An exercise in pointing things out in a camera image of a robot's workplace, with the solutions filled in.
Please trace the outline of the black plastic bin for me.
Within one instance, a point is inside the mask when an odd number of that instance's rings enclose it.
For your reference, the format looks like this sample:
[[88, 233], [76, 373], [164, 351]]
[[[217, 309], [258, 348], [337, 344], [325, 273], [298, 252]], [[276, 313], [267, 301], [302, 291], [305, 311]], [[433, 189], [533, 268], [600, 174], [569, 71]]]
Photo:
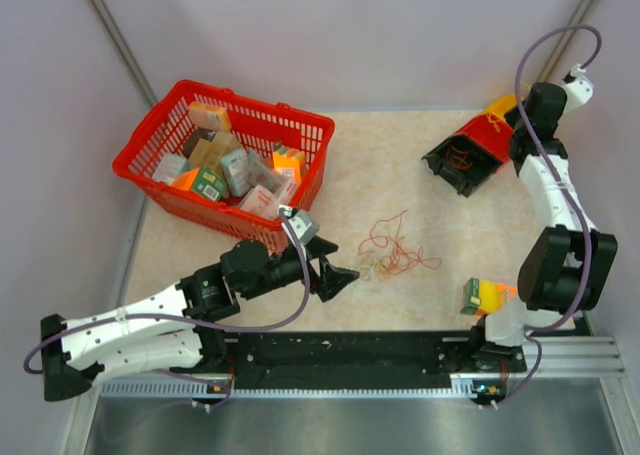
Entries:
[[503, 165], [499, 158], [462, 133], [447, 137], [422, 160], [434, 175], [464, 197], [470, 197]]

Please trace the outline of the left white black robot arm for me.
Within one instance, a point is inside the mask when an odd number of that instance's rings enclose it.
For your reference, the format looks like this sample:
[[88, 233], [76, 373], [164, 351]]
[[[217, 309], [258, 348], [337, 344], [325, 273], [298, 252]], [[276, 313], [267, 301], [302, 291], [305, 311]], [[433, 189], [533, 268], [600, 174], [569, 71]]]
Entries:
[[156, 370], [216, 372], [228, 361], [224, 319], [250, 300], [300, 282], [303, 295], [333, 299], [359, 277], [328, 259], [337, 245], [314, 237], [271, 253], [242, 240], [219, 261], [130, 305], [80, 319], [40, 322], [44, 399], [68, 400], [114, 378]]

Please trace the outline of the red plastic bin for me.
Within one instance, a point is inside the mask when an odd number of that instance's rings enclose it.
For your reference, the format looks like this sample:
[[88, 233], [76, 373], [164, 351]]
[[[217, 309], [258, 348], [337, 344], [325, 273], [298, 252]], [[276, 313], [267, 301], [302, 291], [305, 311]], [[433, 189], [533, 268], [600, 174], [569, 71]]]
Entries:
[[484, 167], [495, 172], [510, 160], [509, 145], [513, 129], [486, 114], [473, 117], [454, 134], [461, 136], [453, 148], [454, 166], [468, 171]]

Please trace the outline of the green orange sponge pack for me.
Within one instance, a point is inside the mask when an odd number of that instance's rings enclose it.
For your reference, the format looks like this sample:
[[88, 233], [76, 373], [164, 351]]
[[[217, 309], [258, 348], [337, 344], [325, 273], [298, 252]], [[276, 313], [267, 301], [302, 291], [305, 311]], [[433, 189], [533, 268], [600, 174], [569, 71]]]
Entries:
[[518, 297], [514, 286], [483, 279], [470, 278], [462, 290], [460, 313], [484, 316], [497, 312], [511, 299]]

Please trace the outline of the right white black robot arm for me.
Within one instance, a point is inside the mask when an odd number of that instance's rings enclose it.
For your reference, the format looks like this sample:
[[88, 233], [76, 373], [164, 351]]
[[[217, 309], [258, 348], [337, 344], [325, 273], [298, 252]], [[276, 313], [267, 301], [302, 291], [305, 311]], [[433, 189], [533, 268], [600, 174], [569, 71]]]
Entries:
[[471, 330], [466, 355], [478, 370], [508, 364], [526, 335], [556, 328], [600, 300], [618, 242], [584, 213], [570, 178], [568, 153], [555, 136], [560, 118], [585, 105], [593, 91], [584, 76], [567, 76], [562, 85], [539, 82], [505, 115], [513, 130], [509, 156], [543, 230], [519, 270], [517, 297], [483, 316]]

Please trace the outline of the red plastic shopping basket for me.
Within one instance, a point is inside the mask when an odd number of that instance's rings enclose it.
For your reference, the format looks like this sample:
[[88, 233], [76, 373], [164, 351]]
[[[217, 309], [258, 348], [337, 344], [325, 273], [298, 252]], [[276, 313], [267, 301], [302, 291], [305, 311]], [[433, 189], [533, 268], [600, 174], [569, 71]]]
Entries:
[[334, 121], [284, 102], [269, 103], [239, 95], [230, 88], [183, 79], [152, 107], [112, 162], [116, 175], [132, 181], [165, 211], [239, 239], [259, 240], [272, 251], [282, 251], [286, 235], [280, 223], [240, 210], [237, 197], [214, 202], [152, 179], [163, 156], [180, 153], [195, 131], [188, 115], [188, 105], [194, 101], [225, 108], [231, 132], [238, 141], [264, 157], [271, 154], [275, 142], [303, 151], [306, 174], [291, 203], [304, 210], [311, 208], [322, 185]]

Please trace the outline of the pink white box in basket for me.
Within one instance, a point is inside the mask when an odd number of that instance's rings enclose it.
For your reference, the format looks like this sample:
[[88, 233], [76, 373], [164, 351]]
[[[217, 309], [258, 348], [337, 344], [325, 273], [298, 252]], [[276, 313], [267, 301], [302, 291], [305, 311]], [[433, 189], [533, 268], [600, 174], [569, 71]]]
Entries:
[[257, 185], [245, 195], [239, 208], [268, 220], [276, 219], [279, 216], [279, 207], [290, 204], [298, 186], [296, 181], [287, 182], [273, 193], [266, 187]]

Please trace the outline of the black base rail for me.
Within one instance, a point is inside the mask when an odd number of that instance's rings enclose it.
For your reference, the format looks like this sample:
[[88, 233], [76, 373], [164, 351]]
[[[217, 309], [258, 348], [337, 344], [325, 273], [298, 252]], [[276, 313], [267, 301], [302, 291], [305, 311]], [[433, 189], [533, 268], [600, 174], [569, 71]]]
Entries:
[[501, 399], [529, 372], [546, 379], [620, 377], [610, 337], [539, 335], [511, 349], [471, 350], [467, 334], [444, 332], [283, 332], [240, 335], [230, 361], [191, 382], [158, 374], [105, 384], [103, 397], [462, 398]]

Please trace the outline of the green orange box in basket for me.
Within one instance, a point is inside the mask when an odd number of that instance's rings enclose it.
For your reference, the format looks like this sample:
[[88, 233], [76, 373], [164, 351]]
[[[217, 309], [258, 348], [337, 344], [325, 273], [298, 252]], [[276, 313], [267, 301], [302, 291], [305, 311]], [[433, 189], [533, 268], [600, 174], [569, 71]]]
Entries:
[[226, 180], [207, 167], [182, 173], [171, 183], [171, 186], [178, 190], [193, 192], [212, 201], [220, 201], [230, 196]]

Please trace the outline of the yellow plastic bin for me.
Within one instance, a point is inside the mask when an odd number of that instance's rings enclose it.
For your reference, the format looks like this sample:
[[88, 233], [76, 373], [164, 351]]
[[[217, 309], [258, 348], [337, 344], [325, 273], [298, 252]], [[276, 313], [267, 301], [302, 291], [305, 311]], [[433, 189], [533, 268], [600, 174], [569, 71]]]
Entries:
[[506, 114], [517, 107], [517, 97], [515, 93], [506, 94], [492, 101], [483, 111], [491, 119], [506, 121]]

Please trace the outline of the bright orange pack in basket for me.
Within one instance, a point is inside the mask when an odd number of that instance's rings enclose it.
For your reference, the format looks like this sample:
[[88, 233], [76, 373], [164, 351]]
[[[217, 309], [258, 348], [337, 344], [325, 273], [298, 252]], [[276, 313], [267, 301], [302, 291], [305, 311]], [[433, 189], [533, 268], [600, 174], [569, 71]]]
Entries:
[[274, 169], [281, 175], [300, 183], [306, 173], [306, 154], [296, 148], [276, 144], [272, 148]]

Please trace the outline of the tan box in basket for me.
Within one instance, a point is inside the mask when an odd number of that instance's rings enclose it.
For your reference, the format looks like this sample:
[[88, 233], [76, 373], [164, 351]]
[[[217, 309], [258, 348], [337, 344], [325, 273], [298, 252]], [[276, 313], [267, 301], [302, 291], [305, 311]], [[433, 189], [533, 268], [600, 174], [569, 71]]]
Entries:
[[242, 144], [233, 133], [218, 131], [211, 139], [198, 139], [188, 162], [193, 167], [205, 167], [222, 175], [222, 158], [239, 148], [242, 148]]

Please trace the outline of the pale blue box in basket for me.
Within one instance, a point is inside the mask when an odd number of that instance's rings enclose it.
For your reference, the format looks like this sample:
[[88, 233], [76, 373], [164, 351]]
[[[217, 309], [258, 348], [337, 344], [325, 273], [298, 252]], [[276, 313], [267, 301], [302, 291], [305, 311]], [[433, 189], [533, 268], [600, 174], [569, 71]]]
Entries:
[[221, 166], [229, 187], [235, 197], [244, 196], [251, 188], [248, 180], [249, 160], [244, 148], [238, 148], [221, 158]]

